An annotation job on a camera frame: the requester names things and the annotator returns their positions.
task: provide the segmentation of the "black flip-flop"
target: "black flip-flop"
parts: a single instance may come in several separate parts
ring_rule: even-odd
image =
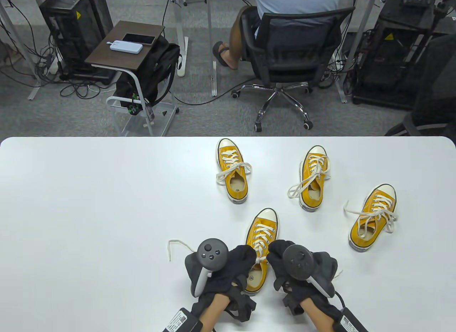
[[[218,51],[218,49],[220,48],[220,46],[223,44],[222,41],[218,41],[214,44],[214,46],[212,47],[212,53],[214,54],[215,58],[218,60],[218,62],[223,66],[223,67],[229,67],[228,64],[225,62],[225,60],[223,60],[222,58],[222,52],[225,51],[225,50],[229,50],[228,47],[224,47],[222,48],[222,50]]]

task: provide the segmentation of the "hand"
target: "hand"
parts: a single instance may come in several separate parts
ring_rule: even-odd
[[[226,265],[212,273],[207,279],[203,294],[205,293],[227,293],[232,285],[241,287],[244,290],[244,283],[247,284],[249,271],[255,265],[256,252],[249,245],[239,245],[228,252]]]
[[[291,241],[285,241],[283,239],[278,239],[272,242],[269,245],[269,254],[267,255],[267,260],[271,264],[272,269],[276,277],[274,283],[275,290],[278,291],[280,286],[284,289],[286,293],[292,296],[296,302],[302,303],[306,299],[311,299],[315,306],[320,309],[327,316],[337,319],[340,316],[340,311],[329,304],[328,299],[322,293],[320,293],[313,285],[307,281],[299,281],[291,277],[285,270],[285,265],[283,262],[283,253],[290,245],[295,243]],[[321,257],[326,252],[313,252],[315,262],[321,262]],[[327,280],[331,281],[334,278],[334,275],[337,270],[337,262],[335,262],[336,267],[323,273]]]

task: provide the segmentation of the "black glove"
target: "black glove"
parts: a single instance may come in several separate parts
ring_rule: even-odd
[[[320,311],[334,320],[339,319],[341,312],[328,302],[326,296],[320,293],[307,281],[299,281],[291,277],[285,270],[282,256],[286,248],[293,244],[295,243],[279,239],[269,245],[269,254],[266,258],[274,270],[276,278],[274,282],[275,290],[278,291],[280,287],[282,287],[285,293],[288,293],[288,296],[284,299],[284,303],[291,309],[293,314],[302,314],[304,311],[301,308],[300,303],[305,299],[311,298]],[[327,252],[313,252],[312,255],[315,262],[321,262],[323,254],[326,254],[327,256]],[[325,270],[323,275],[331,281],[336,274],[336,270],[337,262],[335,262],[335,267]]]
[[[249,320],[251,312],[256,308],[256,303],[241,292],[247,288],[247,277],[255,265],[256,256],[256,251],[249,245],[239,245],[228,252],[226,265],[221,270],[213,272],[207,279],[198,302],[192,307],[192,314],[199,317],[212,303],[215,294],[221,293],[230,298],[230,303],[225,310],[228,314],[241,322]]]

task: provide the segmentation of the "canvas shoe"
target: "canvas shoe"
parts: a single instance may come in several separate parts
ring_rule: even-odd
[[[247,233],[246,245],[257,252],[256,264],[249,272],[246,293],[257,293],[266,280],[269,244],[277,239],[279,233],[279,216],[272,208],[265,208],[257,214]]]
[[[394,232],[394,222],[398,218],[396,210],[396,191],[392,185],[383,184],[376,187],[364,201],[361,212],[344,210],[358,214],[359,217],[353,225],[348,236],[348,243],[356,251],[366,251],[376,241],[385,228],[388,233]]]
[[[288,197],[299,198],[299,203],[306,211],[313,212],[323,201],[325,180],[329,179],[331,164],[325,149],[316,145],[306,154],[299,165],[300,183],[288,190]]]
[[[252,171],[252,166],[242,158],[239,148],[228,138],[222,138],[217,144],[217,163],[221,172],[217,174],[217,182],[225,184],[228,198],[235,204],[247,200],[248,186],[247,172]]]

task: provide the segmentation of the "dark shorts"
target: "dark shorts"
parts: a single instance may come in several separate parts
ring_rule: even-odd
[[[250,26],[252,28],[252,31],[255,32],[257,31],[259,24],[261,23],[261,19],[258,14],[258,10],[256,6],[249,6],[246,8],[246,10],[242,13],[242,15],[246,15],[248,18],[248,21],[250,23]]]

